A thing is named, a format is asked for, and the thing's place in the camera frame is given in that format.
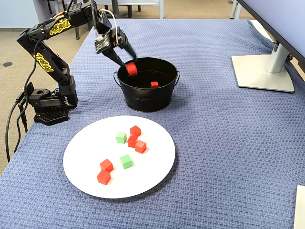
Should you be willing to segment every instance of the monitor stand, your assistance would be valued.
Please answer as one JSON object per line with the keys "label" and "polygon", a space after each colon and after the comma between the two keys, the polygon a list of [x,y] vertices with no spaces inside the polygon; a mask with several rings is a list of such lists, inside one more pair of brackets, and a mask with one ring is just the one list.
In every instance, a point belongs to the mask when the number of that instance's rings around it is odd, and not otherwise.
{"label": "monitor stand", "polygon": [[295,92],[289,73],[284,67],[289,52],[281,44],[271,55],[232,56],[239,87],[280,92]]}

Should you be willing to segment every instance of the green cube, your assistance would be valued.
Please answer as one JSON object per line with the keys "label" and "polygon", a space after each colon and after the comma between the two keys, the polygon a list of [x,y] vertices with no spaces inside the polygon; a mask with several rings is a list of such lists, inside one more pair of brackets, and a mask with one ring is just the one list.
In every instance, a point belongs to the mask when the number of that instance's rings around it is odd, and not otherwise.
{"label": "green cube", "polygon": [[116,136],[116,142],[118,143],[125,143],[127,139],[127,135],[124,132],[119,132]]}
{"label": "green cube", "polygon": [[122,156],[120,160],[124,169],[132,166],[132,160],[130,159],[129,155]]}

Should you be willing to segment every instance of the robotic arm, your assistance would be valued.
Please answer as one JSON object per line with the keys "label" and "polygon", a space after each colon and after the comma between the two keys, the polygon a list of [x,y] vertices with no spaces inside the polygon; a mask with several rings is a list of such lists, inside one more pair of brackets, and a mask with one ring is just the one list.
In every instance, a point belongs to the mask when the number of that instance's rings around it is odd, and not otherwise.
{"label": "robotic arm", "polygon": [[55,54],[43,40],[86,24],[88,21],[93,21],[96,24],[96,31],[100,34],[95,41],[98,54],[103,53],[120,66],[125,66],[113,50],[116,46],[119,46],[136,59],[136,54],[123,30],[119,27],[117,27],[117,30],[116,28],[112,29],[106,15],[98,11],[96,4],[92,3],[89,1],[74,4],[71,6],[69,14],[62,12],[31,29],[28,28],[17,39],[18,43],[33,57],[35,56],[34,47],[38,43],[36,61],[59,85],[59,88],[53,92],[48,89],[25,89],[31,92],[29,103],[35,109],[35,122],[53,125],[66,121],[68,120],[68,110],[74,109],[78,102],[74,77],[70,75],[68,64]]}

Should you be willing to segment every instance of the bucket handle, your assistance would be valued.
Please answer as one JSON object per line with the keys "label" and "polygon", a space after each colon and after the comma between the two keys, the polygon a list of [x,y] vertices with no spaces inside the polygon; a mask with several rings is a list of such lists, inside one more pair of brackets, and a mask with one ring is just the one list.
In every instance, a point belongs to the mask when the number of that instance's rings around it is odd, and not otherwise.
{"label": "bucket handle", "polygon": [[119,85],[118,84],[118,82],[116,81],[116,79],[115,79],[115,74],[116,74],[117,72],[114,72],[114,74],[113,74],[113,78],[114,78],[114,81],[116,82],[116,84],[119,86],[119,87],[121,87],[121,85]]}
{"label": "bucket handle", "polygon": [[175,88],[175,86],[177,85],[179,79],[180,79],[180,72],[178,71],[178,80],[176,81],[175,85],[173,86],[174,88]]}

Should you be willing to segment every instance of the monitor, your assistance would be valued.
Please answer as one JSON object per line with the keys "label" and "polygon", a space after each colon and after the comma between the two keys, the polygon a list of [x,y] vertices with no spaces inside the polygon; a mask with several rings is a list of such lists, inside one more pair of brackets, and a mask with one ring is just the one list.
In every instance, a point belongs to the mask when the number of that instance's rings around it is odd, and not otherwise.
{"label": "monitor", "polygon": [[[284,62],[290,52],[301,66],[305,65],[305,0],[238,2],[279,42],[271,55],[232,57],[239,86],[294,92]],[[256,67],[253,73],[246,69],[250,65]]]}

